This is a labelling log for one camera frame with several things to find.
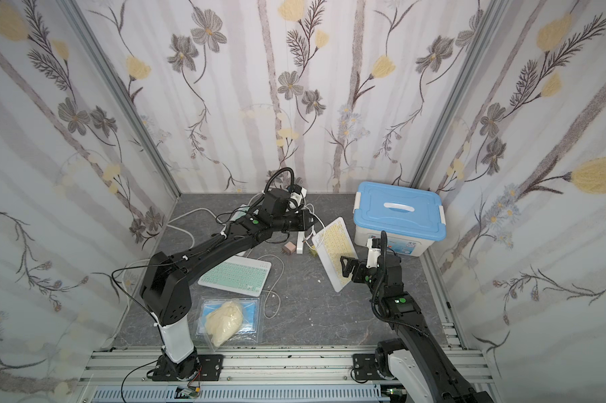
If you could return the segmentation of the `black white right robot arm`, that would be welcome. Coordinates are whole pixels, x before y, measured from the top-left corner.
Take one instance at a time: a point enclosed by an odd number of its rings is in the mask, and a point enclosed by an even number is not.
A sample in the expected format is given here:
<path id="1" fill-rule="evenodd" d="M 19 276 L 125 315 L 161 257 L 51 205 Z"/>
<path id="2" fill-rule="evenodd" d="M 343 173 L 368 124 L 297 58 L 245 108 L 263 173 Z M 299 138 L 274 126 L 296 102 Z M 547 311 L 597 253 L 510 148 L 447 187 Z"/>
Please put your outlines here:
<path id="1" fill-rule="evenodd" d="M 344 277 L 368 286 L 373 314 L 397 335 L 375 349 L 379 376 L 398 381 L 412 402 L 493 401 L 461 375 L 429 331 L 422 309 L 404 289 L 400 257 L 370 253 L 374 262 L 346 256 L 340 262 Z"/>

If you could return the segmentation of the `cream cloth bundle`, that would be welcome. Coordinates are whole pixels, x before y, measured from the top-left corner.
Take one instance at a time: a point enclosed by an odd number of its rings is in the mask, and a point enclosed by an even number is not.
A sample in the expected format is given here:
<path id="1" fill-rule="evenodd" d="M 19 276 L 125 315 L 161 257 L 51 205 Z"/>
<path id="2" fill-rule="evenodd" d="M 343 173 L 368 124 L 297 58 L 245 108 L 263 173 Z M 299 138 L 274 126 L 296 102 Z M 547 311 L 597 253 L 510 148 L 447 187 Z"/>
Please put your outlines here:
<path id="1" fill-rule="evenodd" d="M 212 345 L 219 348 L 241 329 L 243 323 L 242 305 L 228 301 L 207 315 L 205 331 Z"/>

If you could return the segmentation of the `bag of blue masks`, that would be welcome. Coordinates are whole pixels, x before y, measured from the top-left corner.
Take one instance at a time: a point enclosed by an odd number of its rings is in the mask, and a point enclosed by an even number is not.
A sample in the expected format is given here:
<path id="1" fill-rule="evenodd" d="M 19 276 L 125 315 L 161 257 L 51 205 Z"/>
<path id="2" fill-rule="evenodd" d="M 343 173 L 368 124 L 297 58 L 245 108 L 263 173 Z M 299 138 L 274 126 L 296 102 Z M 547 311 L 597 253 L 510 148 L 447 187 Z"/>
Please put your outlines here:
<path id="1" fill-rule="evenodd" d="M 259 298 L 214 298 L 202 301 L 194 324 L 197 340 L 216 351 L 250 346 L 261 337 Z"/>

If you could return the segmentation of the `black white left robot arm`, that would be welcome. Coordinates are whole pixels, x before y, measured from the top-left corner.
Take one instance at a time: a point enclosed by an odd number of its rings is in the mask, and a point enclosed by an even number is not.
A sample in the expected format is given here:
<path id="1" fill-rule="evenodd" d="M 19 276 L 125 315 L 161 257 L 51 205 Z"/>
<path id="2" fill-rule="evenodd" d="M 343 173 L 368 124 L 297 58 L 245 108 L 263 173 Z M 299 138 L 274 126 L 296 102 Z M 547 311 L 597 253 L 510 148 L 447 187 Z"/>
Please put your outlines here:
<path id="1" fill-rule="evenodd" d="M 151 380 L 189 381 L 202 367 L 187 319 L 193 283 L 236 254 L 271 239 L 274 233 L 305 232 L 318 222 L 307 208 L 282 212 L 280 207 L 280 203 L 249 207 L 206 242 L 173 255 L 158 252 L 151 258 L 139 290 L 163 343 L 162 354 L 147 373 Z"/>

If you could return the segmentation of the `white power strip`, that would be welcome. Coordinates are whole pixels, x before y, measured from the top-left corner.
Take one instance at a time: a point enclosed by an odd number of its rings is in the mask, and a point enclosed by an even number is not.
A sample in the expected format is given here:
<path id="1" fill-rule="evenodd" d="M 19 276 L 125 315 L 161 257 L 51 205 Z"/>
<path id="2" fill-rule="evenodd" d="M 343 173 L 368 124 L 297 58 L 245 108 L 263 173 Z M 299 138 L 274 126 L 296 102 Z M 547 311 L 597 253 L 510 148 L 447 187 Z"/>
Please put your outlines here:
<path id="1" fill-rule="evenodd" d="M 305 233 L 303 231 L 299 232 L 297 235 L 296 241 L 296 253 L 298 255 L 302 255 L 304 252 L 304 243 L 305 243 Z"/>

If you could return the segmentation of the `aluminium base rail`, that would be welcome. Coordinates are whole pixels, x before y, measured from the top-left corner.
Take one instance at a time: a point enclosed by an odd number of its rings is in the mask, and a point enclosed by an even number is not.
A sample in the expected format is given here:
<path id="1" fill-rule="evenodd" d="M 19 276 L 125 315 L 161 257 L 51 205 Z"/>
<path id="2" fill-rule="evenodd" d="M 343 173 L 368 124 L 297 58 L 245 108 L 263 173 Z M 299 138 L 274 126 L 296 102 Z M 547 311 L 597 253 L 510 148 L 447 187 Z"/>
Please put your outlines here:
<path id="1" fill-rule="evenodd" d="M 214 375 L 204 375 L 202 386 L 222 394 L 232 388 L 244 392 L 253 386 L 359 386 L 370 384 L 395 387 L 393 380 L 380 379 L 376 373 L 375 346 L 258 346 L 219 349 L 222 362 Z M 116 389 L 114 399 L 121 400 L 120 387 L 161 385 L 169 381 L 153 381 L 147 373 L 155 367 L 147 364 L 160 357 L 158 349 L 126 348 L 112 352 L 94 352 L 77 386 L 88 399 L 99 387 Z"/>

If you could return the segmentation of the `blue lid storage box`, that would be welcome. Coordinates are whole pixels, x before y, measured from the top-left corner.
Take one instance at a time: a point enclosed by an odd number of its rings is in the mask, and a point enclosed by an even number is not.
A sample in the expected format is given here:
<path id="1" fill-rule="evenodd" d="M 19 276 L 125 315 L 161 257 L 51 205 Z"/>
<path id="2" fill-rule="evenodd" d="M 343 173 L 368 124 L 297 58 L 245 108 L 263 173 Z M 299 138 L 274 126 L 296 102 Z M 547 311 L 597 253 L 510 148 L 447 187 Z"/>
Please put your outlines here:
<path id="1" fill-rule="evenodd" d="M 359 184 L 353 205 L 354 242 L 365 247 L 387 233 L 388 245 L 399 255 L 419 257 L 447 236 L 439 195 L 371 181 Z"/>

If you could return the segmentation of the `white cable yellow keyboard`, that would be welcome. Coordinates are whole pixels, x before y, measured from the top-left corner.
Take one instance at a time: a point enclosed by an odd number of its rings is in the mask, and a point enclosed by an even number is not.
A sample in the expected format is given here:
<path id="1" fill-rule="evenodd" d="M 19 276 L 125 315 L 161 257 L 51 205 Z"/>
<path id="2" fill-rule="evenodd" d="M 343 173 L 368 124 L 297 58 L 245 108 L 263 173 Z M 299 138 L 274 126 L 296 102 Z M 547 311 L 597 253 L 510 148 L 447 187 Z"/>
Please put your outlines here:
<path id="1" fill-rule="evenodd" d="M 321 220 L 321 218 L 318 217 L 318 215 L 315 212 L 314 206 L 310 205 L 310 206 L 307 206 L 307 208 L 308 208 L 309 212 L 311 213 L 311 216 L 314 219 L 315 225 L 318 223 L 321 226 L 320 231 L 323 231 L 323 229 L 326 228 L 326 224 Z"/>

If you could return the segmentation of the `green white keyboard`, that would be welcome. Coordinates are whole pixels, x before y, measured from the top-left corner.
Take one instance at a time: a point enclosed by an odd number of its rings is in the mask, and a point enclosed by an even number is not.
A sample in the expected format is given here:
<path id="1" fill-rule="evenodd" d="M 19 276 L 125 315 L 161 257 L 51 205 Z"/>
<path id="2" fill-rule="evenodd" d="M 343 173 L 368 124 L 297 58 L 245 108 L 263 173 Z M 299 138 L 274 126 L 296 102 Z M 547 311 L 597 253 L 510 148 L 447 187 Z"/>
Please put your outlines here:
<path id="1" fill-rule="evenodd" d="M 235 238 L 251 234 L 254 224 L 249 210 L 249 205 L 241 205 L 232 212 L 230 220 L 222 231 L 224 238 Z"/>
<path id="2" fill-rule="evenodd" d="M 271 263 L 233 256 L 198 280 L 198 285 L 249 297 L 259 297 L 271 270 Z"/>

